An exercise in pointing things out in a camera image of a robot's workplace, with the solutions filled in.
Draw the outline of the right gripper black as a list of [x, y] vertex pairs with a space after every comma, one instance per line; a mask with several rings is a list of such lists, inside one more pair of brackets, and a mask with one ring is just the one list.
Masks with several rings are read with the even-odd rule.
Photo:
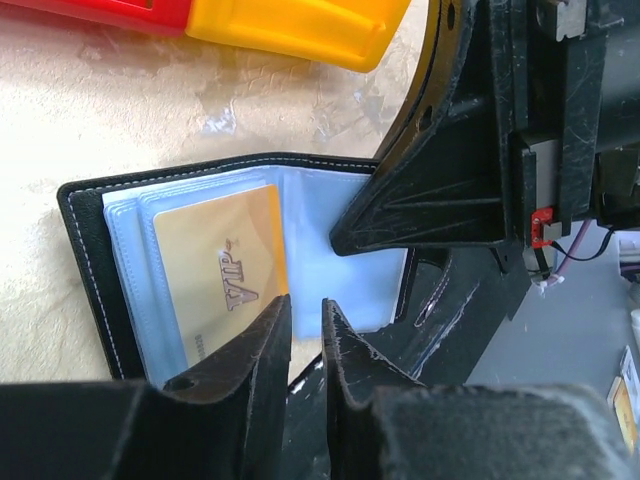
[[517, 236], [540, 248], [577, 220], [639, 226], [638, 2], [431, 2], [374, 158], [334, 251], [443, 257], [446, 286], [516, 311], [529, 287]]

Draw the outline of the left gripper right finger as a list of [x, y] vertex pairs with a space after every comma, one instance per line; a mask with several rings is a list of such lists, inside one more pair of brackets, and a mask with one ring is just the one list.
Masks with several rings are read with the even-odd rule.
[[334, 479], [626, 479], [612, 412], [573, 385], [426, 386], [322, 303]]

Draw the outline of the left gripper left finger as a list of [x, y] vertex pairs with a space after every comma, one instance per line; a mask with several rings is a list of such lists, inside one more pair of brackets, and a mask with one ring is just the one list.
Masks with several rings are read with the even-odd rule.
[[5, 479], [275, 479], [291, 304], [275, 298], [238, 336], [163, 387], [136, 381], [1, 389]]

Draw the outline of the gold VIP card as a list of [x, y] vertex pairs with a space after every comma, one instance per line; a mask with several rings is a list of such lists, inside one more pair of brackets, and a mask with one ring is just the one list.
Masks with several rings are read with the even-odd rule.
[[289, 291], [274, 185], [157, 213], [153, 227], [189, 366]]

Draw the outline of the black leather card holder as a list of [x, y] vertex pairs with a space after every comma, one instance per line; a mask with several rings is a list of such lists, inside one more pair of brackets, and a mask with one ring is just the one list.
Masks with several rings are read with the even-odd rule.
[[319, 336], [324, 298], [359, 332], [403, 320], [417, 252], [341, 257], [329, 243], [373, 169], [271, 153], [64, 184], [57, 199], [111, 375], [161, 386], [279, 295], [297, 340]]

